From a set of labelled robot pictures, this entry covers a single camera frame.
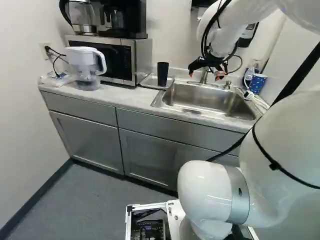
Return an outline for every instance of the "gray floor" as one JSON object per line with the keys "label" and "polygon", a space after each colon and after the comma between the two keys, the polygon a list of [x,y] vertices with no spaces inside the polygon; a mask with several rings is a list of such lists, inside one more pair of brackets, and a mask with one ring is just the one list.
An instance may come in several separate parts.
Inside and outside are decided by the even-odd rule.
{"label": "gray floor", "polygon": [[124,240],[126,205],[172,199],[172,196],[73,165],[7,239]]}

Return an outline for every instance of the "electrical outlet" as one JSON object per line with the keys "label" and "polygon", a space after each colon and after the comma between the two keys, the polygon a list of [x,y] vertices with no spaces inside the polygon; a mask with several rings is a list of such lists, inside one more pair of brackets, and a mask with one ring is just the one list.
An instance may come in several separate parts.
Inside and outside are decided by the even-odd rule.
{"label": "electrical outlet", "polygon": [[49,59],[49,55],[47,53],[47,50],[45,49],[45,46],[51,46],[51,44],[49,42],[41,42],[39,43],[39,47],[41,49],[41,54],[44,60],[48,60]]}

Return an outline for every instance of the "tray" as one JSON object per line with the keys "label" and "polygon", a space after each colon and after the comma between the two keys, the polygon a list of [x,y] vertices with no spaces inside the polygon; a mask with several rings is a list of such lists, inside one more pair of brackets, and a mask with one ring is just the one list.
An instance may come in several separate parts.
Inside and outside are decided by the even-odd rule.
{"label": "tray", "polygon": [[158,76],[151,73],[149,76],[147,76],[145,79],[143,79],[140,82],[140,85],[145,88],[149,89],[157,89],[157,90],[167,90],[171,87],[171,85],[175,81],[175,76],[168,75],[168,78],[166,80],[166,86],[158,86]]}

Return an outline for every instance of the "faucet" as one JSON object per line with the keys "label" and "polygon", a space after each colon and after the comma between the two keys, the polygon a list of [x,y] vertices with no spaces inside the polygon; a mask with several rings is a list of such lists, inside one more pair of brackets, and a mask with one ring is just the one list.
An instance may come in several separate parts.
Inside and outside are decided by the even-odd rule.
{"label": "faucet", "polygon": [[206,66],[202,69],[200,84],[207,84],[208,73],[209,73],[209,67]]}
{"label": "faucet", "polygon": [[230,89],[230,85],[231,85],[231,81],[226,81],[225,85],[223,86],[224,90],[229,90]]}

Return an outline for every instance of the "microwave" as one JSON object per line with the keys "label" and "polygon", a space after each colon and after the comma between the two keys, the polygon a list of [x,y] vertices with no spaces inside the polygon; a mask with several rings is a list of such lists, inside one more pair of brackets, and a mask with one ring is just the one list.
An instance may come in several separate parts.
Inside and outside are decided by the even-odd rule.
{"label": "microwave", "polygon": [[65,39],[69,47],[92,47],[104,54],[107,71],[100,75],[102,84],[136,86],[152,72],[152,39],[83,35],[67,35]]}

